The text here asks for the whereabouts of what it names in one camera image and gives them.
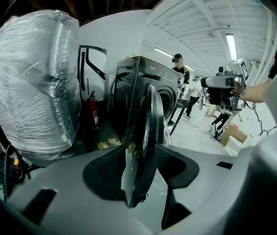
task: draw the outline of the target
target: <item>floor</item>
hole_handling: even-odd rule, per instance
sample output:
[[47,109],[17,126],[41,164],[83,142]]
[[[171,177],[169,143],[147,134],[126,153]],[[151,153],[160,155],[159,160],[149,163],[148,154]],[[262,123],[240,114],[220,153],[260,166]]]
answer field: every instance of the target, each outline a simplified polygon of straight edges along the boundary
[[[224,146],[218,141],[212,140],[208,134],[210,130],[209,124],[214,121],[214,118],[204,116],[205,113],[201,112],[197,106],[198,104],[193,106],[190,119],[185,116],[180,119],[179,124],[171,136],[172,144],[194,151],[228,155]],[[177,120],[180,111],[181,109],[176,110],[172,119],[174,122]]]

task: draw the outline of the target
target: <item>fluorescent light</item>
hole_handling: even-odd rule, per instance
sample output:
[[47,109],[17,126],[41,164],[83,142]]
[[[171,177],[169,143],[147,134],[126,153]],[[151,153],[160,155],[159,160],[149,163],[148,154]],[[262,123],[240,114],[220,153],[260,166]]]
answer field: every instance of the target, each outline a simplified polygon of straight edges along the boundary
[[171,58],[173,57],[172,55],[168,54],[167,52],[162,51],[161,49],[154,48],[154,50],[159,51],[159,52],[161,52],[162,54],[165,54],[165,55],[167,55],[167,56],[169,56],[169,57],[171,57]]
[[195,71],[193,68],[191,68],[191,67],[188,66],[188,65],[184,65],[184,66],[186,66],[187,68],[191,69],[192,71]]
[[226,34],[226,38],[227,38],[227,41],[228,41],[228,45],[229,45],[229,49],[230,49],[231,58],[232,58],[233,60],[237,60],[235,39],[234,39],[233,34]]

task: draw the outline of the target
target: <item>white wall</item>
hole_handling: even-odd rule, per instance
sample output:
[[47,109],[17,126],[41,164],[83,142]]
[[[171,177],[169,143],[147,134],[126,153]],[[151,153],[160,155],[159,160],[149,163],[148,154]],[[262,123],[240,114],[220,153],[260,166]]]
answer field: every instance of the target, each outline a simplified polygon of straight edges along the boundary
[[[272,117],[272,114],[269,111],[266,103],[257,104],[256,110],[258,112],[260,120],[262,121],[263,130],[269,131],[272,127],[276,125],[276,122]],[[243,122],[240,122],[238,115],[236,115],[231,123],[236,124],[239,127],[239,130],[244,132],[245,134],[250,134],[253,137],[254,144],[256,144],[261,138],[266,136],[266,133],[264,133],[261,137],[258,136],[258,134],[260,134],[261,132],[261,129],[253,110],[246,107],[240,112],[240,115],[243,119]]]
[[80,45],[107,50],[107,66],[104,71],[107,78],[109,74],[115,74],[119,61],[139,55],[149,13],[150,10],[116,13],[80,27]]

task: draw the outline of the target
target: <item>plastic wrap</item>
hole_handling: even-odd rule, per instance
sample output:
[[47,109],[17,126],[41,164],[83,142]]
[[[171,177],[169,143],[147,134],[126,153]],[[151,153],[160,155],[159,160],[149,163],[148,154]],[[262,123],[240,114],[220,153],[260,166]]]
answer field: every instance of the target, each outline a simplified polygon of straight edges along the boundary
[[0,125],[23,155],[50,159],[76,138],[78,28],[68,14],[43,10],[0,29]]

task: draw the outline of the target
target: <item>red fire extinguisher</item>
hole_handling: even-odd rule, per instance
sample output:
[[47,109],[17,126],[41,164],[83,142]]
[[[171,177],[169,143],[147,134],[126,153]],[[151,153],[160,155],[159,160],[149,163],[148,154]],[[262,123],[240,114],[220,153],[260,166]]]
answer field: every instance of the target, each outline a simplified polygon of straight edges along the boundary
[[87,100],[87,108],[89,110],[90,127],[97,128],[98,126],[98,111],[97,111],[97,100],[94,96],[95,92],[92,92],[90,98]]

